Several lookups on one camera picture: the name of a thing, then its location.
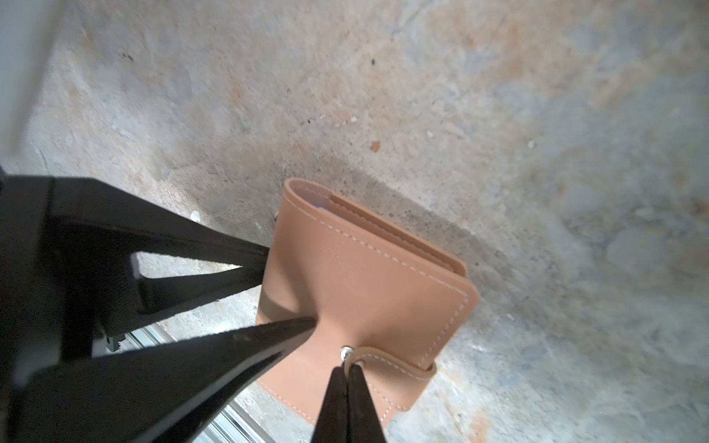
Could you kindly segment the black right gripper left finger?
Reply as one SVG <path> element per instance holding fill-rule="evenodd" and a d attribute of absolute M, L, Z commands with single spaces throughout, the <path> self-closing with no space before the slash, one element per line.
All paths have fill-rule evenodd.
<path fill-rule="evenodd" d="M 321 411 L 311 443 L 345 443 L 348 441 L 347 379 L 342 367 L 330 374 Z"/>

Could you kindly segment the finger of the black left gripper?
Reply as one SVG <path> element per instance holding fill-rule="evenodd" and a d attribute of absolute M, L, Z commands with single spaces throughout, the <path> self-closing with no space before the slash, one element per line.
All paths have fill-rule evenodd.
<path fill-rule="evenodd" d="M 236 295 L 269 249 L 90 178 L 57 178 L 50 216 L 68 280 L 107 336 Z"/>
<path fill-rule="evenodd" d="M 315 326 L 288 319 L 44 369 L 12 409 L 10 439 L 191 442 Z"/>

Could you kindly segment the tan leather card holder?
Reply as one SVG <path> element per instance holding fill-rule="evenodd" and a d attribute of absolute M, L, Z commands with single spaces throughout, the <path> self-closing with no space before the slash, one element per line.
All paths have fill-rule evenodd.
<path fill-rule="evenodd" d="M 317 325 L 260 385 L 315 423 L 332 369 L 361 365 L 387 425 L 415 405 L 478 301 L 453 254 L 325 186 L 290 178 L 256 321 L 315 317 Z"/>

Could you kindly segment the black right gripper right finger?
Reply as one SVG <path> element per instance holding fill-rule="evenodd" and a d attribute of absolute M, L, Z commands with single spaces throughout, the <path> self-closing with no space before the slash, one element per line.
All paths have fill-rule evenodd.
<path fill-rule="evenodd" d="M 350 443 L 385 443 L 380 419 L 370 396 L 364 372 L 353 365 L 347 373 L 347 437 Z"/>

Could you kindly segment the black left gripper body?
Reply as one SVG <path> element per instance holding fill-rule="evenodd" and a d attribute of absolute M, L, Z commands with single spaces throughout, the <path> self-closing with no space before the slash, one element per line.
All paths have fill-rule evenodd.
<path fill-rule="evenodd" d="M 68 282 L 85 277 L 64 223 L 94 226 L 105 183 L 93 178 L 10 175 L 1 180 L 1 402 L 9 410 L 90 410 L 101 402 L 101 363 L 92 358 L 91 298 Z"/>

